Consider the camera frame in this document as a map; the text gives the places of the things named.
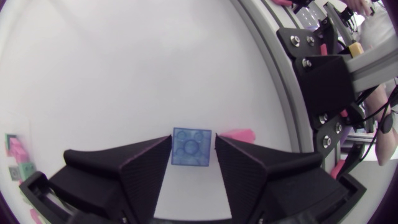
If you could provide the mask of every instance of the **cable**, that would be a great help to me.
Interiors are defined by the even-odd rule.
[[[362,92],[362,94],[358,97],[358,99],[355,101],[357,105],[360,105],[370,94],[373,93],[373,91],[377,88],[378,86],[369,88],[365,91]]]
[[[387,100],[387,103],[385,103],[384,105],[382,105],[376,112],[374,112],[373,114],[367,116],[366,118],[362,119],[361,121],[358,121],[356,123],[353,123],[351,125],[355,125],[355,124],[359,124],[362,123],[364,121],[367,121],[369,119],[371,119],[372,117],[374,117],[376,114],[378,114],[381,110],[383,110],[386,106],[389,105],[389,103],[398,95],[398,85],[393,89],[393,91],[390,94],[390,97]]]
[[[384,106],[383,115],[381,116],[381,119],[380,119],[380,123],[381,123],[381,124],[382,124],[382,122],[384,121],[384,117],[385,117],[385,115],[386,115],[387,108],[388,108],[388,102],[387,102],[387,103],[385,104],[385,106]],[[378,134],[379,131],[380,131],[380,127],[377,127],[377,130],[376,130],[376,132],[374,133],[373,139],[372,139],[372,141],[371,141],[371,143],[370,143],[370,145],[369,145],[369,147],[368,147],[368,150],[366,150],[365,155],[364,155],[362,158],[359,159],[360,162],[362,162],[362,161],[365,159],[365,157],[368,155],[369,151],[371,150],[371,148],[372,148],[372,146],[373,146],[373,144],[374,144],[374,141],[376,140],[376,136],[377,136],[377,134]]]
[[[347,46],[341,41],[341,40],[337,40],[337,42],[344,48],[347,48]]]
[[[365,118],[364,120],[368,120],[369,118],[372,118],[373,116],[375,116],[376,114],[378,114],[378,112],[380,112],[381,110],[384,109],[383,114],[382,114],[381,119],[380,119],[380,124],[382,124],[382,123],[384,122],[384,119],[385,119],[385,116],[386,116],[386,113],[387,113],[387,109],[388,109],[389,103],[390,103],[390,101],[391,101],[392,99],[394,99],[394,97],[395,97],[396,95],[398,95],[398,86],[397,86],[397,85],[396,85],[396,87],[393,89],[393,91],[391,92],[391,95],[390,95],[390,97],[388,98],[387,103],[384,104],[382,107],[380,107],[380,109],[378,109],[378,110],[377,110],[376,112],[374,112],[372,115],[370,115],[370,116],[368,116],[367,118]],[[362,162],[362,161],[365,159],[365,157],[368,155],[368,153],[369,153],[371,147],[373,146],[373,144],[374,144],[374,142],[375,142],[375,140],[376,140],[376,136],[377,136],[378,132],[380,131],[380,128],[381,128],[380,126],[377,127],[377,130],[376,130],[376,132],[374,133],[373,139],[372,139],[372,141],[371,141],[371,143],[370,143],[370,145],[369,145],[369,147],[368,147],[368,150],[366,150],[365,155],[364,155],[362,158],[359,159],[360,162]]]

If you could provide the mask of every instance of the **yellow block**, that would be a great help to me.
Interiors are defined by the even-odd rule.
[[[351,44],[348,48],[349,48],[349,51],[351,52],[351,55],[353,56],[353,58],[364,52],[362,45],[358,42]]]

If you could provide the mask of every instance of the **black bracket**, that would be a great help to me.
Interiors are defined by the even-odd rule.
[[[335,116],[319,129],[314,129],[313,146],[315,151],[320,152],[326,158],[340,141],[345,127],[344,119],[341,116]]]
[[[318,129],[320,116],[338,115],[355,100],[351,76],[340,55],[297,58],[293,62],[310,124]]]
[[[328,49],[328,54],[337,54],[337,30],[331,23],[329,17],[324,18],[324,20],[319,20],[319,28],[313,32],[317,36],[322,36],[323,43],[326,44]]]
[[[348,174],[351,170],[356,167],[360,163],[360,159],[363,155],[365,145],[364,144],[354,144],[351,150],[348,153],[348,156],[344,162],[343,167],[337,174],[337,179],[339,179],[342,175]]]
[[[294,9],[294,14],[297,14],[299,10],[303,7],[308,7],[308,5],[312,2],[313,0],[292,0],[294,4],[297,5],[297,7]]]

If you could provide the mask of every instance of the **green block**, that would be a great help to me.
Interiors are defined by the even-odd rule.
[[[33,165],[33,163],[31,162],[23,162],[18,164],[19,167],[19,173],[21,175],[22,181],[25,181],[26,179],[28,179],[28,177],[30,177],[30,175],[32,175],[36,169],[35,169],[35,165]]]
[[[6,149],[9,151],[10,150],[10,138],[16,138],[17,136],[15,134],[5,134],[5,139],[6,139]]]

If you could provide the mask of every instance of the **metal frame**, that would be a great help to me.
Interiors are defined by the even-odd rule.
[[[313,133],[301,89],[291,66],[292,61],[276,36],[280,26],[261,0],[231,2],[248,26],[272,75],[286,118],[292,151],[313,152]],[[286,14],[280,6],[270,0],[265,0],[265,3],[269,4],[269,8],[278,8]],[[289,22],[289,16],[279,14],[279,18],[276,19],[280,20],[283,26],[295,28],[294,23]]]
[[[355,91],[363,91],[398,76],[398,36],[347,61]]]
[[[334,6],[330,4],[330,2],[327,2],[323,6],[328,13],[328,16],[330,19],[333,21],[333,24],[336,26],[339,34],[344,40],[344,43],[349,46],[353,43],[353,37],[348,33],[347,28],[344,26],[343,22],[341,21],[340,17],[334,10]]]

